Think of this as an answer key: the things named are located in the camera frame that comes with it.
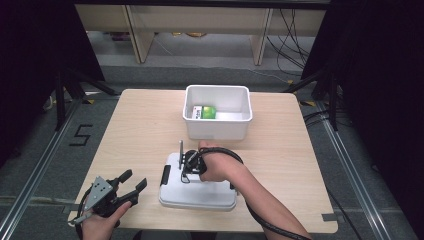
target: human arm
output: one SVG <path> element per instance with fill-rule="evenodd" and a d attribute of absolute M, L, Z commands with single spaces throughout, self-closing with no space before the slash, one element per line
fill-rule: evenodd
<path fill-rule="evenodd" d="M 199 149 L 217 147 L 215 143 L 200 141 Z M 251 209 L 266 222 L 307 238 L 311 238 L 297 218 L 253 176 L 249 169 L 229 155 L 207 153 L 202 155 L 207 171 L 200 175 L 202 181 L 228 180 L 243 195 Z M 264 228 L 269 240 L 287 239 Z"/>
<path fill-rule="evenodd" d="M 131 207 L 128 201 L 120 206 L 110 217 L 103 218 L 93 215 L 82 222 L 82 233 L 84 240 L 109 240 L 118 220 L 124 216 Z"/>

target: wooden table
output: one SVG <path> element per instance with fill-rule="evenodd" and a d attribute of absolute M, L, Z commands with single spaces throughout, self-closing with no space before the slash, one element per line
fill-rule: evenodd
<path fill-rule="evenodd" d="M 242 141 L 218 141 L 236 152 L 253 175 L 305 226 L 308 232 L 334 233 L 336 221 L 324 221 L 333 214 L 308 132 L 292 94 L 251 94 L 253 120 Z M 197 140 L 188 138 L 182 118 L 183 90 L 125 90 L 116 106 L 81 191 L 96 176 L 118 177 L 127 169 L 133 176 L 120 184 L 118 196 L 134 190 L 143 178 L 148 186 L 139 204 L 121 219 L 123 228 L 261 232 L 249 214 L 244 199 L 230 212 L 174 209 L 159 203 L 159 185 L 170 153 L 197 149 Z"/>

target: human hand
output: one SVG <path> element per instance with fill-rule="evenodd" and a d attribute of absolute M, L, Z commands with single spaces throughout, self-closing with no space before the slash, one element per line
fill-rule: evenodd
<path fill-rule="evenodd" d="M 109 240 L 118 220 L 131 207 L 128 201 L 120 206 L 110 217 L 103 218 L 94 214 L 82 222 L 82 233 L 84 240 Z"/>
<path fill-rule="evenodd" d="M 219 147 L 216 143 L 210 141 L 200 141 L 199 149 Z M 202 155 L 205 161 L 207 171 L 200 175 L 201 181 L 222 182 L 228 180 L 231 182 L 231 177 L 234 173 L 246 169 L 242 163 L 233 157 L 224 153 L 206 153 Z"/>

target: green object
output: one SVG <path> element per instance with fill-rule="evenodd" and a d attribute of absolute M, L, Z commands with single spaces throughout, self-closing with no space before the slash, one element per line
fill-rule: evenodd
<path fill-rule="evenodd" d="M 216 109 L 211 106 L 203 106 L 202 108 L 202 119 L 215 119 Z"/>

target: forearm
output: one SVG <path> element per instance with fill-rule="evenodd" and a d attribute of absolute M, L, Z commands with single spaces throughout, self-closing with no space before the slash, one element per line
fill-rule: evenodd
<path fill-rule="evenodd" d="M 229 180 L 257 215 L 274 226 L 310 238 L 297 218 L 266 190 L 244 165 L 238 165 L 235 168 Z M 270 240 L 284 239 L 283 236 L 266 228 L 264 232 Z"/>

